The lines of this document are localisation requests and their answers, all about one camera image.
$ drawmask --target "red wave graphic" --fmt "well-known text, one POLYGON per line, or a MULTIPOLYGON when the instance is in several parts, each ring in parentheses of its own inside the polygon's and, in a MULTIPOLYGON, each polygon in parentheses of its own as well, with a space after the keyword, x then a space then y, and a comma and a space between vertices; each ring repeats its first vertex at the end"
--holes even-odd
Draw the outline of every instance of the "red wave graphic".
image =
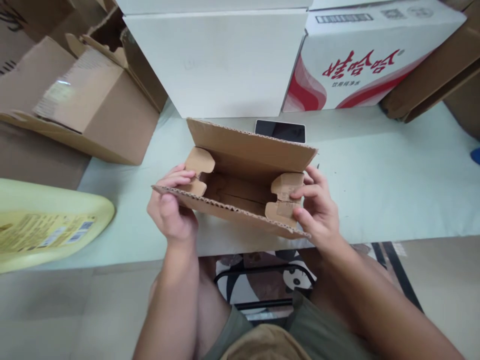
POLYGON ((378 104, 378 102, 388 94, 395 86, 397 86, 403 79, 405 79, 413 69, 415 69, 423 60, 430 55, 430 52, 425 56, 417 59, 416 61, 394 71, 388 75, 369 83, 368 85, 360 88, 350 96, 346 97, 336 109, 353 108, 358 105, 372 106, 378 104))
POLYGON ((327 91, 305 68, 298 56, 283 106, 284 112, 321 110, 327 102, 327 91))

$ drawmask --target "wahaha box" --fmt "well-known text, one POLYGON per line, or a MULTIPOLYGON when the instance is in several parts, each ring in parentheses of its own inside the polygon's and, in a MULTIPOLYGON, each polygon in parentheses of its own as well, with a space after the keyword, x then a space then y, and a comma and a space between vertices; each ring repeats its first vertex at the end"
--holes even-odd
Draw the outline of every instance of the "wahaha box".
POLYGON ((310 11, 282 110, 375 105, 465 20, 437 0, 310 11))

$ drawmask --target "floor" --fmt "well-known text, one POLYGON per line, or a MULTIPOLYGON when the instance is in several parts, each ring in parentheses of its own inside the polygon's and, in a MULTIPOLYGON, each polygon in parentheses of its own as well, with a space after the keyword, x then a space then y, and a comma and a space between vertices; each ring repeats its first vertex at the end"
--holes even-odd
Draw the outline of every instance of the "floor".
MULTIPOLYGON (((425 314, 480 359, 480 237, 394 244, 425 314)), ((131 359, 161 263, 0 275, 0 359, 131 359)))

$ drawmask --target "red chinese text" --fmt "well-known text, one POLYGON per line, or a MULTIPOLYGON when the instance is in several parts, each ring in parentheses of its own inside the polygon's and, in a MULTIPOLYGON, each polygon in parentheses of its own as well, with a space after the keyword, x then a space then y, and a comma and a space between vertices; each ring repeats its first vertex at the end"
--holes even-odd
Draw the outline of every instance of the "red chinese text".
POLYGON ((390 55, 388 55, 383 60, 374 60, 372 61, 370 58, 374 52, 371 50, 363 59, 360 61, 353 61, 353 57, 355 55, 354 51, 350 51, 350 54, 346 58, 346 60, 341 61, 338 59, 334 65, 334 63, 330 63, 330 66, 327 70, 323 72, 323 76, 331 77, 331 79, 341 79, 345 75, 345 71, 350 73, 352 76, 358 76, 362 73, 364 68, 372 69, 373 74, 379 74, 382 72, 389 65, 394 64, 394 56, 400 51, 400 49, 395 50, 390 55))

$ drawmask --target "phone screen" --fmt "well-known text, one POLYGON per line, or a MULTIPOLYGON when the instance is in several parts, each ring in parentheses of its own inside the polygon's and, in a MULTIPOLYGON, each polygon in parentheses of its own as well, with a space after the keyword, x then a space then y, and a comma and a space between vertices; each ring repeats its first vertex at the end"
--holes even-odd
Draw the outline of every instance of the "phone screen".
POLYGON ((260 120, 256 121, 255 134, 305 144, 305 125, 288 122, 260 120))

